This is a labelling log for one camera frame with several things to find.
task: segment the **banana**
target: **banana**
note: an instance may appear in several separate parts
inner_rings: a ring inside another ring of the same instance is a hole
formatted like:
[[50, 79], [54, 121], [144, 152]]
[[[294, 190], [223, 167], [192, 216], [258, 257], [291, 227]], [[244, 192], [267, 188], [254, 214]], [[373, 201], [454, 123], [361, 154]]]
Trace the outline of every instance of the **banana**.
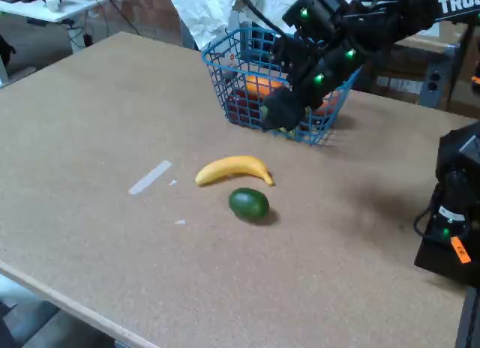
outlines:
[[265, 163], [249, 155], [234, 155], [211, 162], [199, 171], [195, 182], [207, 185], [230, 174], [251, 174], [263, 179], [267, 185], [274, 185]]

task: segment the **white paper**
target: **white paper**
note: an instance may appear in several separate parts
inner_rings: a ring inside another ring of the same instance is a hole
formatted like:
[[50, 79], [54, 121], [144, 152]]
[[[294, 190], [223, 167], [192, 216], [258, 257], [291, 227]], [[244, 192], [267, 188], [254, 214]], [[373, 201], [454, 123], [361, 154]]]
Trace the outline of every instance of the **white paper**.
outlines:
[[[196, 45], [203, 50], [210, 42], [225, 35], [233, 7], [241, 0], [171, 0], [178, 15], [190, 30]], [[282, 16], [296, 0], [251, 0], [257, 9], [285, 32], [292, 32]], [[248, 18], [261, 26], [253, 13], [242, 8]]]

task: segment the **white desk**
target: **white desk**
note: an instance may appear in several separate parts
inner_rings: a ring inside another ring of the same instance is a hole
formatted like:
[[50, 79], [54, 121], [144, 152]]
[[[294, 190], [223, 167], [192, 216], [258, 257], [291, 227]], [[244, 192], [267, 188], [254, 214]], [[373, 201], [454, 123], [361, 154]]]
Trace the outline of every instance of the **white desk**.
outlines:
[[[43, 1], [33, 1], [32, 3], [7, 3], [0, 1], [0, 12], [16, 14], [36, 20], [44, 20], [51, 23], [60, 23], [62, 20], [70, 18], [77, 21], [77, 18], [86, 11], [108, 2], [110, 0], [62, 0], [60, 11], [52, 12], [47, 8]], [[83, 35], [81, 29], [72, 29], [68, 31], [71, 40], [72, 50], [75, 53], [83, 46]], [[5, 67], [0, 60], [0, 87], [7, 81]]]

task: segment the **avocado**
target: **avocado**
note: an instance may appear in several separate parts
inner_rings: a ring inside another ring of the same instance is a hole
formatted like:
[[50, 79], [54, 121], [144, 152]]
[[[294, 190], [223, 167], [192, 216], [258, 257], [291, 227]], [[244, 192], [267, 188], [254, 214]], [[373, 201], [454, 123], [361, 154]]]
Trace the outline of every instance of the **avocado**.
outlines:
[[270, 210], [265, 194], [251, 188], [235, 189], [230, 194], [228, 204], [237, 217], [246, 221], [258, 221]]

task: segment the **blue basket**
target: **blue basket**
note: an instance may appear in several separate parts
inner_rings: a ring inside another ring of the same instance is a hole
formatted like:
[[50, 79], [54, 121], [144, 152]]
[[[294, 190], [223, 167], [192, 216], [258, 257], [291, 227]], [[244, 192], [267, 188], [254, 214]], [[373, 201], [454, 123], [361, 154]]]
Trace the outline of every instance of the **blue basket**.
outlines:
[[[234, 124], [262, 129], [266, 114], [263, 98], [279, 85], [289, 86], [281, 67], [272, 63], [275, 33], [264, 28], [239, 28], [203, 52], [211, 81], [225, 116]], [[286, 138], [317, 144], [337, 118], [356, 74], [325, 96], [323, 105], [307, 108], [304, 120], [290, 132], [273, 130]]]

